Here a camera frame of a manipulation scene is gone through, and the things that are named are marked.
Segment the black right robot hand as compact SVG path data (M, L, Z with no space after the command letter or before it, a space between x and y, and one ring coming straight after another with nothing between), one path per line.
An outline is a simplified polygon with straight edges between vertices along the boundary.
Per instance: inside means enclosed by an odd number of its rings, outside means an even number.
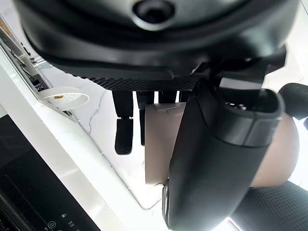
M250 189L231 219L243 231L306 231L308 192L287 181Z

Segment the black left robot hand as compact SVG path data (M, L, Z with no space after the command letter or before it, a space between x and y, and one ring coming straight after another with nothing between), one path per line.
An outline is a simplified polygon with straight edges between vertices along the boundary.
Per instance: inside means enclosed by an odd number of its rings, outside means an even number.
M26 38L47 62L114 94L116 151L132 146L132 94L187 99L163 217L209 231L238 207L284 113L263 89L284 66L296 0L17 0Z

